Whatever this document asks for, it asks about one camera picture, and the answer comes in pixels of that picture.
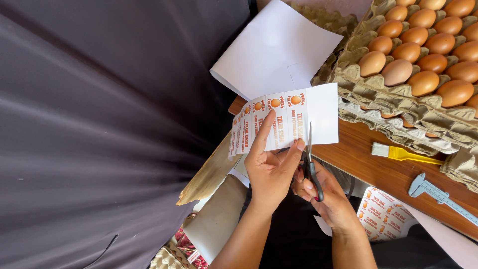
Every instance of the scissors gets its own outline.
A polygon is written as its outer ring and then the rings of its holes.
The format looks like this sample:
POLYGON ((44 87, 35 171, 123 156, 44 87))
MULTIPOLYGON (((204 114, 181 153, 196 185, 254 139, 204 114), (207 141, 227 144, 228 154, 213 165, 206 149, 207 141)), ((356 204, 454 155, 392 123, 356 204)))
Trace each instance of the scissors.
POLYGON ((315 165, 312 161, 312 122, 309 125, 309 144, 307 145, 305 152, 304 164, 302 169, 304 169, 304 179, 309 179, 317 189, 318 197, 314 197, 316 201, 322 202, 324 200, 324 191, 322 186, 320 186, 317 175, 315 174, 315 165))

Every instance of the black scissor handle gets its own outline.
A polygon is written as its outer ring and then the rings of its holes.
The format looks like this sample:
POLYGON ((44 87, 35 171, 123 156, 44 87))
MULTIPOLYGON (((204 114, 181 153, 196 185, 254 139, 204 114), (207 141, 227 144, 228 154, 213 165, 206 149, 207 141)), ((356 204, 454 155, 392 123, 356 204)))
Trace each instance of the black scissor handle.
POLYGON ((315 174, 314 162, 307 163, 307 166, 307 172, 310 176, 309 180, 315 185, 315 188, 317 189, 317 197, 314 198, 317 202, 322 202, 324 200, 324 191, 322 190, 322 186, 320 186, 319 180, 317 179, 317 175, 315 174))

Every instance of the black cloth backdrop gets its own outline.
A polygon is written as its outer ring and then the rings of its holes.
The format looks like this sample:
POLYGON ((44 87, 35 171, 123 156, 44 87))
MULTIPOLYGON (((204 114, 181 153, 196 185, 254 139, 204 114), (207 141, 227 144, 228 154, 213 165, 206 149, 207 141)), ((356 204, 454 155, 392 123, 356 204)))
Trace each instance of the black cloth backdrop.
POLYGON ((142 269, 230 129, 247 0, 0 0, 0 268, 142 269))

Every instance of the yellow brush handle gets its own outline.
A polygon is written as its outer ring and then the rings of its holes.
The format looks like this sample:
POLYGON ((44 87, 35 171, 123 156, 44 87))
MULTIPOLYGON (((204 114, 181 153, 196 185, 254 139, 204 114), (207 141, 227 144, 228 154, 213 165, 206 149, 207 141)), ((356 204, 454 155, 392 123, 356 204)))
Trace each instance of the yellow brush handle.
POLYGON ((423 157, 417 154, 410 153, 403 148, 395 147, 395 146, 390 146, 389 149, 389 158, 390 159, 395 159, 399 161, 403 160, 413 160, 413 161, 419 161, 419 162, 424 162, 424 163, 433 163, 433 164, 439 164, 442 165, 444 161, 440 160, 435 160, 433 158, 429 157, 423 157))

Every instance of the pastry brush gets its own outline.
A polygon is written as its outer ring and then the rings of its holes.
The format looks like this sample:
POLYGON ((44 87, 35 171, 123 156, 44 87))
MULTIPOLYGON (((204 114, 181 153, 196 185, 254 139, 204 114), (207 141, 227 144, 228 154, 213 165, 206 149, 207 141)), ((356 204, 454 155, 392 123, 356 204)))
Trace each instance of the pastry brush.
POLYGON ((372 155, 387 157, 394 160, 413 160, 425 163, 433 163, 442 165, 444 162, 440 160, 435 160, 433 158, 420 156, 418 154, 410 153, 403 148, 399 148, 396 146, 387 146, 384 144, 380 144, 377 142, 373 142, 372 145, 372 155))

